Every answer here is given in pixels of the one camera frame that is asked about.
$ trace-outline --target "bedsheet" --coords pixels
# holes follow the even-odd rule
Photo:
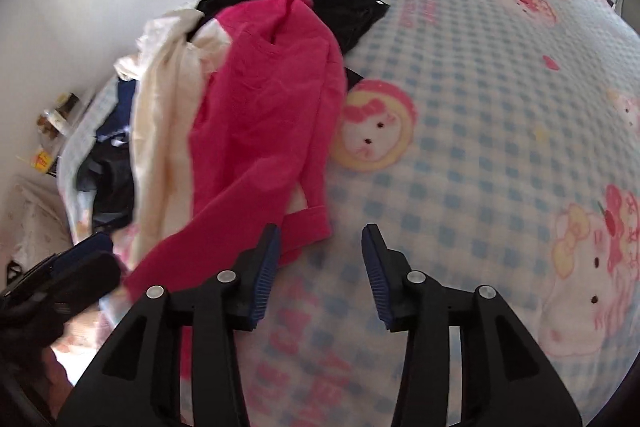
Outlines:
[[[370,222],[440,283],[493,285],[587,422],[640,346],[640,39],[603,0],[383,1],[345,57],[365,80],[327,172],[334,235],[237,335],[252,425],[390,424],[406,337],[376,315]]]

